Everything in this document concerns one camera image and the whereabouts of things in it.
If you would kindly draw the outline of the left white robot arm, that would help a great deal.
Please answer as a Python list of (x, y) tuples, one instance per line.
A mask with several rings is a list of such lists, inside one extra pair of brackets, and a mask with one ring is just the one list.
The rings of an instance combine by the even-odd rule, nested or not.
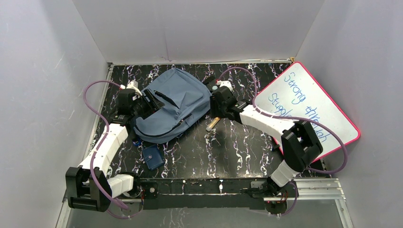
[(66, 172), (67, 201), (73, 209), (105, 212), (111, 203), (122, 209), (128, 207), (117, 197), (126, 193), (131, 198), (142, 192), (141, 183), (133, 174), (118, 174), (106, 178), (107, 170), (121, 144), (131, 133), (131, 122), (146, 119), (161, 108), (159, 101), (149, 89), (122, 89), (117, 94), (116, 106), (106, 122), (99, 141), (89, 155), (77, 166)]

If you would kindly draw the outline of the blue student backpack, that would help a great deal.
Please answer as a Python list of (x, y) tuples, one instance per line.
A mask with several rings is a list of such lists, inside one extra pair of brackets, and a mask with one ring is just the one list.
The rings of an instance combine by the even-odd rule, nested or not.
[(185, 132), (210, 110), (209, 88), (181, 69), (163, 72), (142, 92), (146, 90), (164, 106), (146, 119), (134, 121), (134, 132), (145, 142), (166, 143)]

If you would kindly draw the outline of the yellow orange highlighter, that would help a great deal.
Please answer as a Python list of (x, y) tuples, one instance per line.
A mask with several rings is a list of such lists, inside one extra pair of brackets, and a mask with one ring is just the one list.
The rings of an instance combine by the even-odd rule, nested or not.
[(206, 127), (206, 131), (210, 132), (216, 125), (217, 123), (220, 121), (219, 117), (215, 117), (210, 124), (208, 124), (208, 126)]

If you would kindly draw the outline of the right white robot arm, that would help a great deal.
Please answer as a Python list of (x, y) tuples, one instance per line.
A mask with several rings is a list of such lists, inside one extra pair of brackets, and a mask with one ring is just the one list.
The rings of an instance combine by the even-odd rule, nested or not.
[(323, 151), (323, 146), (310, 122), (264, 116), (251, 102), (238, 101), (227, 86), (213, 90), (210, 105), (212, 117), (227, 118), (254, 127), (280, 143), (283, 161), (267, 177), (266, 183), (252, 188), (255, 192), (264, 192), (274, 197), (281, 196), (286, 191), (287, 184), (302, 173)]

